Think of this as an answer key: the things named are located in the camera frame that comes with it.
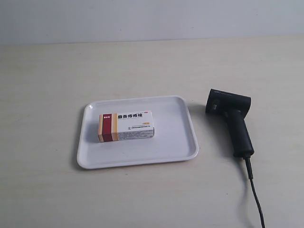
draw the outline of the plastic tray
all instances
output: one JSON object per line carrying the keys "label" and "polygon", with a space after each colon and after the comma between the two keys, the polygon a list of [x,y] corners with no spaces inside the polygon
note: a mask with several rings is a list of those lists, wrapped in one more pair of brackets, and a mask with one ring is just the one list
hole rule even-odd
{"label": "plastic tray", "polygon": [[[99,142],[100,114],[140,110],[152,111],[153,138]],[[85,108],[77,162],[85,169],[177,162],[194,158],[198,151],[188,107],[179,96],[96,101]]]}

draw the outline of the table surface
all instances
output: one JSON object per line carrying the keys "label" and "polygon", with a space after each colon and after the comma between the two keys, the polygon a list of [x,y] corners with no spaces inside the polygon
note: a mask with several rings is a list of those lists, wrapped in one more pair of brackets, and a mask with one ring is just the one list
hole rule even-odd
{"label": "table surface", "polygon": [[[258,228],[242,161],[206,117],[211,88],[252,98],[246,117],[266,227],[304,226],[304,36],[0,47],[0,227]],[[190,161],[86,171],[84,107],[180,95]]]}

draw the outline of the white wall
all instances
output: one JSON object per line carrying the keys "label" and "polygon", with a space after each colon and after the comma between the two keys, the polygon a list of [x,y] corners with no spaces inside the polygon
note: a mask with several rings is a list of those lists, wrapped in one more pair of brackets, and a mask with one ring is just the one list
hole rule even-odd
{"label": "white wall", "polygon": [[304,0],[1,0],[0,44],[304,33]]}

